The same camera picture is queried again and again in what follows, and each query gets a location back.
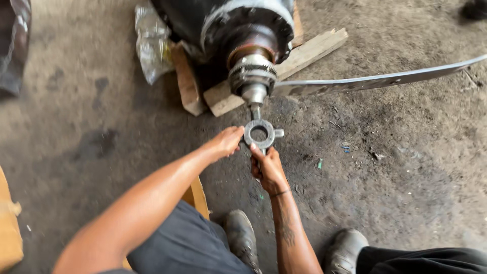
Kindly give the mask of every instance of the wristband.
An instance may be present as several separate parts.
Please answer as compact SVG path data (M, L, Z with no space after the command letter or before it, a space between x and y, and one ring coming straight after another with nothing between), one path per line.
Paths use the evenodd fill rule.
M277 197L277 196L279 196L279 195L281 195L281 194L288 193L288 192L291 192L291 189L288 189L288 190L286 190L286 191L283 191L283 192L281 192L281 193L277 193L277 194L274 194L274 195L269 195L269 197L270 197L270 198L274 198L274 197Z

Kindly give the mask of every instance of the dirty floor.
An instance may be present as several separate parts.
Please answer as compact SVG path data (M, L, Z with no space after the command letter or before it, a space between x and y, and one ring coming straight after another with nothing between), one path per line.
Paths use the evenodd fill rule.
M20 98L0 102L0 165L23 208L25 258L12 274L50 273L73 234L126 189L250 120L243 106L220 118L189 115L175 74L152 87L144 82L134 50L137 2L32 3L25 85ZM462 4L299 0L306 39L342 27L350 37L292 78L360 77L484 54L487 21L461 21ZM484 62L429 82L268 100L263 117L286 131L276 148L320 258L344 227L379 247L487 251L486 85ZM270 203L248 158L243 149L206 169L201 181L211 218L244 210L263 272L276 273Z

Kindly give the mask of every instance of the oil stain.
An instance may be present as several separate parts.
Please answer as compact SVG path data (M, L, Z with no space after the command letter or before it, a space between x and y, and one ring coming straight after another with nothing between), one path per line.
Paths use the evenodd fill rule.
M92 103L92 108L94 110L101 108L101 95L103 94L103 91L105 91L109 83L110 82L108 81L107 77L101 77L94 81L94 86L96 88L96 97L93 99Z
M54 92L59 90L59 85L64 80L64 71L57 67L54 74L52 74L49 79L47 80L46 89L48 91Z
M72 159L74 161L92 160L110 155L115 149L117 136L118 132L113 129L86 132L81 137Z

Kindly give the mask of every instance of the cardboard box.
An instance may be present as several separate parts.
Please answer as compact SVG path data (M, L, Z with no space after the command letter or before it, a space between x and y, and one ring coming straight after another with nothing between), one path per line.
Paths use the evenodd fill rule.
M10 198L7 179L0 167L0 272L11 268L24 257L17 223L20 212L20 204L14 204Z

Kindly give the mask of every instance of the shoe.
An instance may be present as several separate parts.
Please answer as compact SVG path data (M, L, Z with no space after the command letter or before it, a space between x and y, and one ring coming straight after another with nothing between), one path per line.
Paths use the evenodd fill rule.
M226 216L224 223L230 251L255 273L261 274L257 261L257 243L254 229L241 210L234 210Z
M356 274L358 254L366 246L369 242L359 231L340 232L326 256L325 274Z
M469 0L462 9L462 15L471 20L487 19L487 0Z

